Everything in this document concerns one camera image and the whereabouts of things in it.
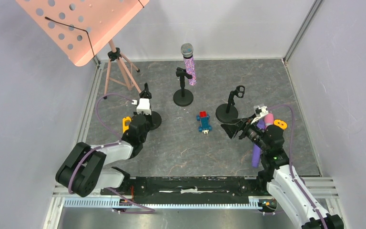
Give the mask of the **pink toy microphone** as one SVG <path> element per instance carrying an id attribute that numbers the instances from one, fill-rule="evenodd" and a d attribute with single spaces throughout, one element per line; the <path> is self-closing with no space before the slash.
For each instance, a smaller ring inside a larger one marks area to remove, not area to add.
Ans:
<path id="1" fill-rule="evenodd" d="M 270 125 L 274 124 L 274 115 L 272 113 L 267 114 L 264 117 L 264 127 L 267 128 Z"/>

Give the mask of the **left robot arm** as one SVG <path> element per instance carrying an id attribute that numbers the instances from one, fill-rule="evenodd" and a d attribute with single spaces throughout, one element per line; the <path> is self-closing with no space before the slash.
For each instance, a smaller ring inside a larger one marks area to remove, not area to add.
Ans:
<path id="1" fill-rule="evenodd" d="M 139 154 L 147 134 L 162 122 L 158 113 L 135 114 L 120 141 L 89 145 L 77 143 L 66 157 L 55 175 L 55 180 L 66 187 L 70 194 L 88 196 L 96 188 L 112 187 L 118 194 L 126 194 L 131 182 L 120 170 L 103 174 L 102 169 L 110 163 L 128 160 Z"/>

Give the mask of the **purple toy microphone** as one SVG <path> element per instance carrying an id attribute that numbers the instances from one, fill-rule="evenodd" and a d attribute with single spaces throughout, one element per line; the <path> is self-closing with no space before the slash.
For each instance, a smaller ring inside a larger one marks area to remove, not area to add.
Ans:
<path id="1" fill-rule="evenodd" d="M 265 127 L 265 123 L 264 120 L 261 119 L 257 125 L 256 125 L 259 129 L 264 129 Z M 252 155 L 252 167 L 254 168 L 258 168 L 259 166 L 259 161 L 260 161 L 260 154 L 261 154 L 261 149 L 256 145 L 253 144 L 253 155 Z"/>

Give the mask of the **glitter microphone silver head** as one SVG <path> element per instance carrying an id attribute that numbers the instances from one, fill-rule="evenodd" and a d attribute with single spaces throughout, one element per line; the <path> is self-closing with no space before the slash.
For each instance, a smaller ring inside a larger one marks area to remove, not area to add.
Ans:
<path id="1" fill-rule="evenodd" d="M 189 84 L 194 86 L 196 85 L 196 72 L 195 72 L 192 44 L 188 42 L 182 44 L 181 53 L 183 55 L 186 72 L 192 76 L 192 79 L 189 80 Z"/>

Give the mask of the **black microphone stand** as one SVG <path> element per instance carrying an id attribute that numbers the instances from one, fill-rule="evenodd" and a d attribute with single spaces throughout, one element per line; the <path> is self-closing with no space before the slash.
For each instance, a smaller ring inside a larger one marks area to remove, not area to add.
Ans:
<path id="1" fill-rule="evenodd" d="M 180 107 L 189 106 L 193 102 L 193 93 L 185 89 L 185 79 L 192 79 L 192 75 L 186 72 L 186 69 L 177 67 L 176 76 L 179 77 L 180 89 L 177 90 L 173 95 L 173 101 Z"/>
<path id="2" fill-rule="evenodd" d="M 144 84 L 144 90 L 139 93 L 139 97 L 136 112 L 145 115 L 146 119 L 150 122 L 150 130 L 157 129 L 162 123 L 162 118 L 158 112 L 152 110 L 150 103 L 152 94 L 149 91 L 148 83 Z"/>
<path id="3" fill-rule="evenodd" d="M 236 86 L 236 88 L 229 93 L 227 103 L 217 107 L 215 116 L 221 123 L 228 123 L 238 118 L 238 110 L 234 106 L 234 97 L 243 98 L 244 93 L 245 87 L 243 85 Z"/>

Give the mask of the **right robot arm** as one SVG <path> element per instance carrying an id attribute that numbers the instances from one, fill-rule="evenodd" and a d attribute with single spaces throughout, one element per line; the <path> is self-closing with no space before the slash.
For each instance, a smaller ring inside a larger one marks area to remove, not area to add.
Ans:
<path id="1" fill-rule="evenodd" d="M 283 149 L 284 130 L 276 125 L 260 129 L 253 120 L 253 116 L 236 119 L 221 127 L 230 139 L 248 138 L 261 149 L 263 170 L 256 177 L 257 191 L 270 194 L 297 229 L 343 229 L 341 217 L 331 215 L 313 197 L 290 163 Z"/>

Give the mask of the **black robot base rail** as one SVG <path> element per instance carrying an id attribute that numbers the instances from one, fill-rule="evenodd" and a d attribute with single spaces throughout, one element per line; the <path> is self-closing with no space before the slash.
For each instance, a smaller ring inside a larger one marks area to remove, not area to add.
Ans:
<path id="1" fill-rule="evenodd" d="M 246 204 L 249 197 L 271 197 L 256 177 L 132 177 L 115 188 L 138 204 Z"/>

